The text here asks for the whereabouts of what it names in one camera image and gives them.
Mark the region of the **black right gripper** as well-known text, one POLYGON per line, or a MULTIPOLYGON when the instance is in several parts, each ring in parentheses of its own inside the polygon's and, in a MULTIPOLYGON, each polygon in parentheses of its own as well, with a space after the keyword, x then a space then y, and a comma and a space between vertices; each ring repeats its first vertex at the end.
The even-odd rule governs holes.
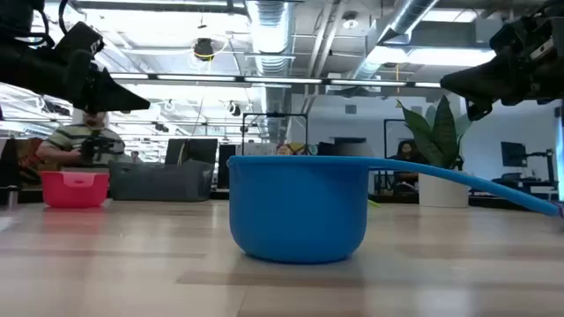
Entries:
POLYGON ((466 114, 471 122, 490 114, 495 101, 515 106, 535 100, 541 105, 564 98, 564 55, 554 46, 505 46, 495 53, 497 73, 480 65, 440 80, 441 88, 467 99, 466 114))

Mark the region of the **grey plastic basket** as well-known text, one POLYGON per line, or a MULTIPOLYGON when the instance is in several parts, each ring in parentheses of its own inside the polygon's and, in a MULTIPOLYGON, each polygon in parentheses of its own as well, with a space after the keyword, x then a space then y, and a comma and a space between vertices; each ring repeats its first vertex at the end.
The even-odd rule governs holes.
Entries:
POLYGON ((193 203, 208 200, 211 194, 214 165, 209 163, 111 162, 108 168, 109 190, 116 201, 193 203))

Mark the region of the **pink measuring cup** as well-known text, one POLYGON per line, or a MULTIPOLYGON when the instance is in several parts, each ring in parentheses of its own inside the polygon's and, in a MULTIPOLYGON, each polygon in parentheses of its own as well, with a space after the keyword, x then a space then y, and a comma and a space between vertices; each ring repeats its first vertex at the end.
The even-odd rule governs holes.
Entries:
POLYGON ((108 196, 108 173, 41 172, 43 202, 54 208, 96 208, 108 196))

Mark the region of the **large blue measuring cup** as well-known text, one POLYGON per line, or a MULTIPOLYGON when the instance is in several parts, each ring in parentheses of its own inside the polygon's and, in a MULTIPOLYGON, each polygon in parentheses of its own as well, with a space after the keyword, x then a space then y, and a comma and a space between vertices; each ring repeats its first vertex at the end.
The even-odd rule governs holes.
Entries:
POLYGON ((227 165, 234 242, 247 255, 270 262, 339 262, 353 254, 367 230, 372 170, 423 173, 560 217, 555 203, 533 195, 466 173, 394 159, 232 156, 227 165))

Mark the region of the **small black desk monitor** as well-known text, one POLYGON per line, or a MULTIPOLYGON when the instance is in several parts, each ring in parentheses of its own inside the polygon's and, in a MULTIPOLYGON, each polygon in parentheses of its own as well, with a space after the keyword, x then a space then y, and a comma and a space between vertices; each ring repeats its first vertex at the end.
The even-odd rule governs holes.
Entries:
POLYGON ((501 159, 505 167, 527 167, 527 151, 524 144, 501 142, 501 159))

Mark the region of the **white plant pot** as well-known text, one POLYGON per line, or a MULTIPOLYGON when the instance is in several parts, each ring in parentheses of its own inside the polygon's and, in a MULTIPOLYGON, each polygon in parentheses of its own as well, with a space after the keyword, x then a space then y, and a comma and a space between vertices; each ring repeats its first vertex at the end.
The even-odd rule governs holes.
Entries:
POLYGON ((464 184, 420 173, 419 204, 435 208, 467 208, 469 189, 464 184))

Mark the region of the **wide black monitor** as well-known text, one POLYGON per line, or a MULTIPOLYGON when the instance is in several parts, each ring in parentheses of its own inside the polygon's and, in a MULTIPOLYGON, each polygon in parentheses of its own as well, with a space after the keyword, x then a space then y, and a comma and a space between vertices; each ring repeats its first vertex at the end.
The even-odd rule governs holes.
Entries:
POLYGON ((217 139, 169 139, 165 163, 167 165, 182 165, 187 160, 196 160, 214 164, 217 151, 217 139))

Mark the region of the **dark office desk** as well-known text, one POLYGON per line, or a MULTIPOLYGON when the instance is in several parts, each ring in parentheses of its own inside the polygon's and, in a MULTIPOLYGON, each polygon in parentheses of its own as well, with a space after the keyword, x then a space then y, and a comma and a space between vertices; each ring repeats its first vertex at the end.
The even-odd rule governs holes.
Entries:
POLYGON ((493 179, 494 183, 512 188, 537 198, 546 200, 559 200, 558 189, 550 181, 542 181, 533 177, 524 177, 519 179, 493 179))

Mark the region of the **colourful patterned tapestry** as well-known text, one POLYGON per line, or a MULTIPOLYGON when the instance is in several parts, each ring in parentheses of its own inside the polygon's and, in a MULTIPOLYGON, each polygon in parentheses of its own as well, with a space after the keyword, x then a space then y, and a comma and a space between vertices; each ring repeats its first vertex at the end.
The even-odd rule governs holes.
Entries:
POLYGON ((37 173, 43 160, 36 152, 43 142, 42 139, 33 137, 16 141, 19 171, 21 173, 37 173))

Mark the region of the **long ceiling light bar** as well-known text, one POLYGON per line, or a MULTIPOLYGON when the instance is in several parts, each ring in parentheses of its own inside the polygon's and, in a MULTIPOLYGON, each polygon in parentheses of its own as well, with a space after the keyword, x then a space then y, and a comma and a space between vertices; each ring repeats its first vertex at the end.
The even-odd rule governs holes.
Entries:
POLYGON ((246 77, 223 75, 186 75, 158 73, 111 73, 111 78, 121 82, 193 82, 193 83, 228 83, 228 84, 276 84, 276 85, 344 85, 363 87, 397 87, 397 88, 429 88, 439 89, 441 85, 433 82, 388 81, 388 80, 355 80, 340 78, 313 77, 246 77))

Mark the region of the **grey cylinder bin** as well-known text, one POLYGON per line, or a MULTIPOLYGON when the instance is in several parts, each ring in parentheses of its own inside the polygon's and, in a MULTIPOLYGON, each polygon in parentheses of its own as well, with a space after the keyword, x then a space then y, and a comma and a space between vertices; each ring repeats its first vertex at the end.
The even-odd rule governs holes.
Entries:
POLYGON ((366 138, 362 137, 335 137, 335 154, 349 157, 371 157, 372 149, 366 138))

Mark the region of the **colourful mural board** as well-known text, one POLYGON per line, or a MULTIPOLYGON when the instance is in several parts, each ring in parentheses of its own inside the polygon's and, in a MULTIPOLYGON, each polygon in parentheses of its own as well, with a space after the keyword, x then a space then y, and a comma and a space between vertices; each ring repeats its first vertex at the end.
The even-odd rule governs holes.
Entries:
POLYGON ((316 155, 318 153, 316 145, 306 145, 303 143, 291 142, 287 144, 273 143, 245 143, 244 154, 251 156, 272 156, 272 155, 316 155))

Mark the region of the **silver ventilation duct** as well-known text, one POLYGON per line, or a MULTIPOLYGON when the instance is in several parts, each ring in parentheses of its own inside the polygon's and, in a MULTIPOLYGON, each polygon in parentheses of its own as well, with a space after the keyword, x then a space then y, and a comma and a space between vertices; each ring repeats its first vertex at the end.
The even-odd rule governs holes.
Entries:
POLYGON ((408 44, 412 31, 440 0, 397 0, 394 10, 376 19, 370 26, 365 39, 365 57, 351 73, 350 79, 369 80, 385 63, 401 63, 399 50, 385 46, 408 44))
MULTIPOLYGON (((294 5, 277 0, 245 0, 251 20, 253 49, 261 55, 289 55, 293 30, 294 5)), ((287 77, 290 59, 286 57, 257 57, 257 73, 261 77, 287 77)), ((265 87, 261 96, 266 113, 290 113, 290 97, 286 88, 265 87)), ((286 138, 286 119, 266 119, 268 140, 280 143, 286 138)))

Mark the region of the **black aluminium table frame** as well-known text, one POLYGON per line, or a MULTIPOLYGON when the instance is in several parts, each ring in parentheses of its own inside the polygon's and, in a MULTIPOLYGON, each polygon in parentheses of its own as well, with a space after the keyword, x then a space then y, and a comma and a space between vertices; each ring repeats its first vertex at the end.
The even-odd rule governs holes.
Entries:
MULTIPOLYGON (((210 198, 212 200, 228 200, 229 193, 227 191, 212 191, 210 198)), ((402 204, 418 204, 419 197, 417 195, 369 195, 368 198, 375 203, 402 203, 402 204)), ((8 190, 0 188, 0 206, 7 204, 8 190)), ((18 203, 42 203, 42 192, 40 189, 21 190, 19 192, 18 203)), ((498 210, 522 210, 529 211, 526 207, 512 203, 506 199, 496 196, 476 196, 469 197, 469 205, 472 207, 492 208, 498 210)))

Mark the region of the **black tubular frame stand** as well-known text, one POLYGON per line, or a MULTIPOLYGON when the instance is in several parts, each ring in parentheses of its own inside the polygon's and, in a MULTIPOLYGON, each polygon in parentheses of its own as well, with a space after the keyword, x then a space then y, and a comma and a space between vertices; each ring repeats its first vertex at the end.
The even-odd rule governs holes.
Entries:
POLYGON ((267 118, 287 118, 287 117, 302 117, 305 120, 305 145, 308 146, 309 141, 309 131, 308 131, 308 114, 295 114, 295 113, 280 113, 280 112, 267 112, 267 113, 243 113, 242 115, 242 122, 241 122, 241 155, 245 155, 245 134, 247 131, 248 125, 246 124, 246 118, 248 116, 265 116, 267 118))

